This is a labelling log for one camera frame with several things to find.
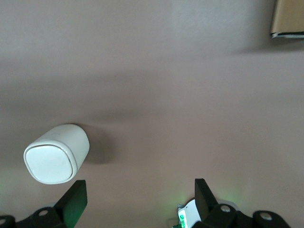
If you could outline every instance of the black plastic bracket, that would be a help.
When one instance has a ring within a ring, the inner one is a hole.
[[[11,215],[0,216],[0,228],[73,228],[86,205],[86,182],[77,180],[54,207],[41,208],[19,222]]]
[[[271,211],[256,211],[251,218],[230,205],[218,204],[204,179],[195,179],[195,204],[201,222],[193,228],[290,228]]]

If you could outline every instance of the cardboard box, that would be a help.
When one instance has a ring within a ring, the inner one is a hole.
[[[304,0],[276,0],[272,38],[304,38]]]

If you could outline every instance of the white puck-shaped device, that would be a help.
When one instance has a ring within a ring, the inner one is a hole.
[[[24,151],[29,173],[44,184],[60,184],[71,180],[89,151],[85,131],[75,124],[57,126]]]

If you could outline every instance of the screw head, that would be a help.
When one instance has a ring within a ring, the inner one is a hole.
[[[266,213],[266,212],[262,212],[262,213],[260,214],[260,216],[262,217],[262,219],[265,219],[265,220],[268,220],[268,221],[271,221],[271,220],[272,220],[271,215],[269,215],[269,214]]]
[[[220,209],[223,211],[223,212],[230,212],[230,207],[228,207],[227,205],[223,205],[220,207]]]

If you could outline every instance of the white plastic device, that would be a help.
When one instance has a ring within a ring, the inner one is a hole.
[[[75,124],[57,126],[24,151],[29,173],[44,184],[60,184],[71,180],[89,151],[85,131]]]
[[[178,215],[182,228],[191,228],[195,223],[201,221],[198,209],[195,205],[195,199],[187,203],[185,207],[179,209]]]

